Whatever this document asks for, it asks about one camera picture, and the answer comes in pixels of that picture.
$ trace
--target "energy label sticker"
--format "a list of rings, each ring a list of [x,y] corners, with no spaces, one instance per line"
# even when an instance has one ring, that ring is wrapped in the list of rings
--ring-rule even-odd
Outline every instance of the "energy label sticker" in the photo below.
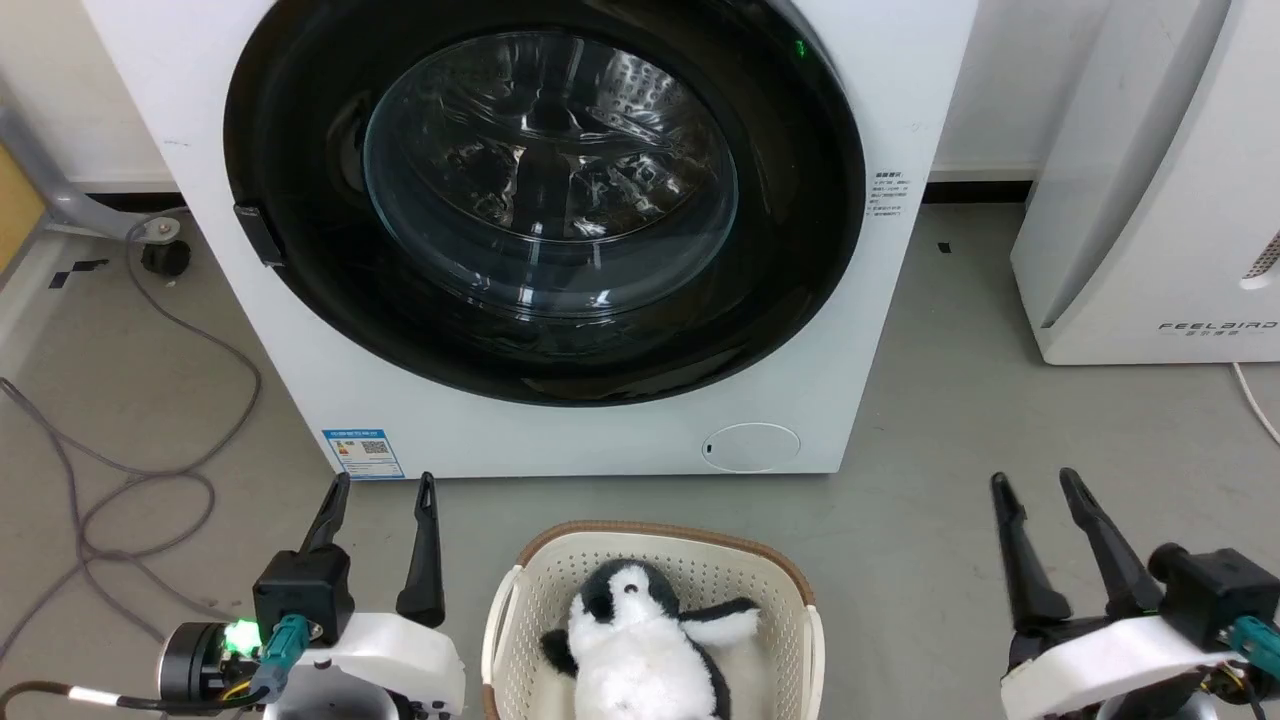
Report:
[[[353,480],[404,479],[384,430],[324,430],[324,439]]]

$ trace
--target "brown basket rim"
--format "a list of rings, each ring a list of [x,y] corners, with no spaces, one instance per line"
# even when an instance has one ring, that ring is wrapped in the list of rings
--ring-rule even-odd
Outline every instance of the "brown basket rim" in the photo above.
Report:
[[[782,555],[777,550],[755,541],[726,536],[722,533],[713,533],[710,530],[701,530],[698,528],[685,528],[681,525],[631,523],[625,520],[575,520],[572,523],[561,523],[554,528],[544,530],[541,534],[530,541],[529,544],[520,551],[520,557],[516,559],[516,564],[521,568],[527,566],[529,561],[534,559],[534,555],[536,555],[539,550],[545,547],[553,539],[576,533],[630,533],[636,536],[658,536],[741,550],[742,552],[758,555],[773,562],[778,568],[782,568],[782,571],[791,578],[791,582],[795,583],[796,589],[800,592],[800,600],[804,601],[805,605],[814,605],[813,587],[809,585],[809,580],[804,577],[804,573],[800,571],[800,568],[797,568],[796,564],[792,562],[786,555]],[[493,689],[493,685],[486,683],[481,688],[480,700],[484,705],[484,715],[486,720],[502,720],[502,716],[498,714],[498,696]]]

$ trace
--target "power cord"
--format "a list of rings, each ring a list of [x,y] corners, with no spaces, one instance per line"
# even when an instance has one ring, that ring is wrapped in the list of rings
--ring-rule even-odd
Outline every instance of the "power cord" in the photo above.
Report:
[[[9,701],[23,693],[56,694],[79,702],[91,702],[95,705],[105,705],[108,707],[127,707],[131,710],[151,710],[159,712],[174,712],[180,715],[196,715],[196,714],[221,712],[224,710],[244,708],[251,705],[255,705],[257,701],[266,697],[268,692],[269,691],[266,688],[262,688],[256,693],[244,697],[237,697],[234,700],[183,702],[183,701],[151,700],[146,697],[133,697],[127,694],[115,694],[102,691],[95,691],[91,688],[82,688],[78,685],[68,685],[65,683],[31,680],[27,683],[18,683],[17,685],[9,688],[3,694],[0,694],[0,720],[6,720],[8,717],[8,715],[5,714],[5,708],[9,706]]]
[[[1249,678],[1247,675],[1244,676],[1243,682],[1244,682],[1244,693],[1249,698],[1249,710],[1253,711],[1253,720],[1267,720],[1267,712],[1266,710],[1262,710],[1262,700],[1258,698],[1258,692],[1257,689],[1253,688],[1253,683],[1249,682]]]
[[[1257,416],[1258,421],[1262,423],[1262,427],[1266,428],[1271,439],[1276,441],[1276,445],[1280,445],[1280,432],[1276,432],[1271,420],[1267,420],[1267,414],[1262,411],[1262,407],[1258,406],[1258,401],[1253,398],[1253,391],[1249,389],[1249,382],[1244,379],[1244,372],[1240,370],[1240,364],[1231,363],[1231,372],[1235,374],[1236,382],[1240,383],[1240,389],[1244,391],[1244,400],[1249,401],[1249,407],[1253,409],[1253,415]]]
[[[52,447],[54,447],[54,452],[58,455],[58,460],[63,465],[63,479],[67,483],[68,509],[70,511],[72,530],[74,533],[74,539],[76,539],[76,562],[74,562],[74,565],[72,565],[72,568],[69,568],[56,580],[54,580],[47,588],[45,588],[44,592],[40,593],[40,596],[36,598],[36,601],[32,602],[31,607],[22,615],[22,618],[14,625],[13,630],[10,630],[9,634],[8,634],[8,637],[5,637],[4,642],[0,643],[0,665],[4,664],[4,660],[9,655],[9,651],[13,648],[14,642],[18,639],[18,637],[22,634],[22,632],[27,628],[27,625],[31,623],[31,620],[36,615],[38,615],[49,605],[50,600],[52,600],[52,597],[58,593],[58,591],[60,591],[63,588],[63,585],[65,585],[72,578],[74,578],[77,575],[83,575],[84,580],[88,583],[90,588],[92,588],[93,592],[97,593],[97,596],[100,598],[102,598],[102,602],[105,602],[118,615],[120,615],[122,618],[124,618],[125,620],[128,620],[132,625],[134,625],[138,629],[141,629],[142,632],[145,632],[147,635],[150,635],[157,643],[163,643],[165,641],[166,635],[164,633],[161,633],[152,624],[147,623],[141,616],[138,616],[136,612],[133,612],[132,610],[129,610],[128,607],[125,607],[119,600],[116,600],[114,596],[111,596],[110,592],[108,592],[105,588],[102,588],[101,584],[99,584],[97,579],[93,578],[93,573],[90,569],[96,562],[128,562],[128,564],[133,565],[134,568],[137,568],[138,571],[141,571],[148,580],[151,580],[157,588],[160,588],[161,591],[164,591],[169,597],[174,598],[175,601],[178,601],[183,606],[188,607],[193,612],[198,612],[201,615],[212,618],[215,620],[224,620],[224,621],[233,621],[233,620],[236,620],[236,618],[233,618],[233,616],[230,616],[230,615],[228,615],[225,612],[220,612],[218,610],[206,607],[202,603],[196,602],[195,600],[192,600],[192,598],[182,594],[180,592],[178,592],[177,589],[174,589],[172,585],[169,585],[168,583],[165,583],[163,579],[160,579],[160,577],[156,575],[154,571],[151,571],[151,569],[147,568],[146,564],[143,562],[143,560],[146,560],[147,557],[151,557],[154,555],[159,555],[161,552],[168,551],[168,550],[173,550],[174,547],[177,547],[177,546],[182,544],[183,542],[186,542],[187,539],[189,539],[193,534],[196,534],[205,525],[205,523],[209,520],[210,515],[212,515],[212,512],[214,512],[214,505],[215,505],[215,502],[218,500],[218,493],[214,489],[214,484],[209,480],[209,478],[206,478],[200,471],[200,468],[205,462],[209,462],[211,459],[214,459],[219,452],[221,452],[227,447],[227,445],[232,441],[232,438],[234,438],[236,434],[241,430],[241,428],[244,427],[244,423],[248,420],[250,415],[253,413],[253,407],[257,405],[259,396],[262,392],[262,373],[261,373],[261,370],[259,370],[257,365],[255,365],[253,361],[248,359],[248,356],[246,356],[239,350],[232,347],[230,343],[214,337],[212,334],[210,334],[210,333],[207,333],[207,332],[205,332],[205,331],[202,331],[202,329],[200,329],[200,328],[197,328],[195,325],[192,325],[191,323],[188,323],[188,322],[186,322],[186,320],[183,320],[183,319],[173,315],[168,310],[165,310],[155,300],[155,297],[152,297],[151,293],[147,292],[147,290],[142,286],[142,282],[138,281],[137,273],[133,269],[133,263],[131,261],[132,260],[132,249],[133,249],[133,246],[137,243],[138,237],[141,236],[141,233],[145,229],[145,227],[146,227],[147,223],[150,223],[150,222],[152,222],[152,220],[155,220],[157,218],[161,218],[161,217],[173,215],[175,213],[188,213],[188,210],[187,210],[187,208],[172,208],[172,209],[165,210],[163,213],[156,213],[154,215],[148,215],[148,217],[142,218],[141,220],[138,220],[129,229],[129,232],[125,234],[125,238],[124,238],[124,266],[125,266],[125,269],[127,269],[127,272],[129,274],[129,281],[133,282],[133,287],[137,288],[137,291],[142,295],[142,297],[147,301],[147,304],[151,305],[151,307],[155,309],[155,311],[159,313],[161,316],[164,316],[166,320],[174,323],[175,325],[183,328],[187,332],[195,333],[195,334],[197,334],[197,336],[207,340],[209,342],[211,342],[215,346],[220,347],[221,350],[227,351],[232,357],[236,359],[237,363],[239,363],[241,365],[243,365],[250,372],[250,374],[252,374],[252,377],[253,377],[253,389],[250,393],[248,402],[246,402],[246,405],[244,405],[244,410],[239,414],[239,416],[236,419],[236,421],[232,423],[230,428],[218,439],[218,442],[214,443],[214,446],[207,452],[205,452],[205,454],[200,455],[197,459],[195,459],[195,460],[192,460],[189,462],[182,464],[182,465],[179,465],[177,468],[163,469],[163,470],[148,470],[148,469],[143,469],[143,468],[133,468],[131,465],[125,465],[124,462],[113,460],[113,459],[108,457],[106,455],[104,455],[104,454],[101,454],[101,452],[99,452],[99,451],[96,451],[96,450],[86,446],[84,443],[82,443],[79,441],[77,441],[76,438],[69,437],[67,433],[64,433],[63,430],[60,430],[54,423],[51,423],[49,419],[46,419],[45,415],[40,411],[40,409],[36,407],[36,405],[31,400],[28,400],[22,393],[22,391],[19,391],[18,387],[13,384],[12,380],[9,380],[8,378],[0,378],[0,391],[3,391],[4,395],[6,395],[10,400],[13,400],[14,404],[18,406],[18,409],[20,409],[23,413],[26,413],[27,416],[32,419],[32,421],[35,421],[37,425],[40,425],[45,430],[45,434],[49,437],[50,445],[52,445]],[[129,477],[122,484],[119,484],[115,489],[113,489],[111,492],[106,493],[105,497],[102,497],[101,500],[99,500],[97,502],[95,502],[93,505],[91,505],[88,507],[88,510],[82,511],[81,510],[81,502],[79,502],[79,492],[77,489],[76,470],[72,466],[70,459],[67,455],[67,447],[65,446],[74,447],[76,450],[83,452],[84,455],[88,455],[90,457],[97,460],[99,462],[102,462],[104,465],[108,465],[110,468],[114,468],[116,470],[127,473]],[[182,530],[180,533],[178,533],[177,536],[174,536],[173,538],[170,538],[168,541],[160,542],[157,544],[154,544],[151,547],[146,547],[146,548],[142,548],[142,550],[136,550],[136,551],[100,548],[96,544],[93,544],[92,542],[90,542],[90,539],[88,539],[88,525],[90,525],[90,521],[95,516],[97,516],[97,514],[104,507],[106,507],[111,501],[114,501],[118,497],[124,496],[125,493],[128,493],[129,491],[133,491],[133,489],[145,489],[146,487],[152,487],[155,483],[166,482],[166,480],[179,480],[179,479],[195,482],[195,483],[200,484],[205,489],[205,492],[206,492],[205,507],[201,511],[200,518],[197,518],[196,521],[191,524],[191,527],[188,527],[187,529]],[[23,685],[27,685],[26,689],[19,689]],[[22,692],[54,692],[54,693],[58,693],[58,694],[68,694],[69,689],[68,689],[68,692],[63,692],[63,688],[70,688],[70,685],[63,685],[60,683],[23,683],[20,685],[15,685],[14,688],[10,688],[9,692],[4,693],[4,696],[0,696],[0,697],[3,697],[3,702],[0,702],[0,720],[4,720],[4,708],[3,708],[3,705],[5,702],[8,702],[8,700],[10,697],[13,697],[13,694],[19,694]],[[165,711],[166,710],[165,707],[163,707],[163,705],[164,705],[163,701],[154,701],[154,700],[145,700],[145,698],[129,698],[129,697],[125,697],[125,696],[120,696],[120,698],[124,700],[124,701],[127,701],[127,702],[129,702],[129,705],[123,705],[122,703],[122,705],[119,705],[119,707],[136,707],[136,708],[159,710],[159,711]],[[252,705],[252,702],[243,702],[243,701],[247,701],[247,700],[251,700],[251,698],[236,698],[236,700],[228,701],[228,702],[230,702],[230,703],[239,703],[239,705],[225,705],[225,703],[224,705],[216,705],[215,703],[216,707],[215,706],[210,706],[210,707],[206,707],[205,710],[206,711],[209,711],[209,710],[223,710],[223,708],[243,707],[246,705]],[[147,705],[146,707],[143,707],[143,703],[151,703],[151,705]],[[177,708],[177,710],[184,710],[186,711],[186,710],[191,710],[191,708],[182,707],[182,708]]]

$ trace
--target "green indicator light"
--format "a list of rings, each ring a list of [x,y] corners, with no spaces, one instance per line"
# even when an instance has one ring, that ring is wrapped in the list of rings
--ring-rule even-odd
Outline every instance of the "green indicator light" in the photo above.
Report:
[[[223,647],[242,655],[244,657],[252,657],[253,651],[262,647],[262,637],[257,632],[257,623],[252,620],[237,620],[223,632]]]

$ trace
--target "floor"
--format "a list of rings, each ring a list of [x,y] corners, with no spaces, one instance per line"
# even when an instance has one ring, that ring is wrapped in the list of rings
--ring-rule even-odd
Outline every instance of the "floor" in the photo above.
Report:
[[[1030,514],[1052,582],[1082,614],[1103,593],[1084,536],[1056,482],[1076,468],[1146,556],[1175,539],[1196,551],[1234,546],[1280,570],[1280,448],[1220,366],[1051,368],[1016,300],[1007,255],[1018,206],[928,206],[916,228],[842,471],[828,478],[643,478],[445,482],[440,487],[443,628],[471,669],[476,717],[484,615],[520,548],[570,519],[696,525],[769,543],[817,591],[827,630],[823,716],[867,720],[1002,716],[998,680],[1011,628],[987,479],[1004,470]],[[937,242],[951,243],[942,254]],[[70,436],[134,465],[197,456],[244,401],[244,370],[164,323],[129,286],[119,247],[69,242],[59,261],[110,258],[73,273],[14,378]],[[143,281],[175,314],[244,348],[266,372],[243,433],[206,466],[218,505],[193,541],[150,566],[180,591],[233,614],[279,548],[296,546],[329,480],[288,393],[207,250],[173,287]],[[55,297],[45,295],[44,299]],[[1247,369],[1280,414],[1280,368]],[[0,629],[72,561],[67,491],[46,438],[0,400]],[[73,457],[82,502],[122,474]],[[390,609],[404,579],[413,521],[408,483],[357,487],[339,539],[362,609]],[[188,525],[198,486],[132,493],[96,520],[106,547],[141,547]],[[104,585],[160,628],[192,612],[102,566]],[[61,592],[0,667],[0,685],[47,678],[152,692],[156,644],[119,620],[83,580]],[[104,717],[52,700],[17,719]],[[1225,717],[1245,717],[1238,708]]]

